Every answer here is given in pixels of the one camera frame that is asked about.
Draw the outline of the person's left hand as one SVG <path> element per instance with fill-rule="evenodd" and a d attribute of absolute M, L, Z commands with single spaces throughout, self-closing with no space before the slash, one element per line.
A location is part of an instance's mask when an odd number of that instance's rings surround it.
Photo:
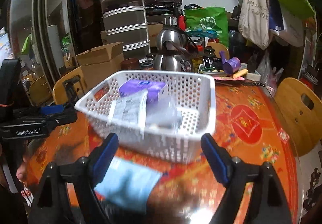
<path fill-rule="evenodd" d="M 27 164 L 28 164 L 28 156 L 23 156 L 21 165 L 18 167 L 16 171 L 16 177 L 21 183 L 23 183 L 26 180 Z"/>

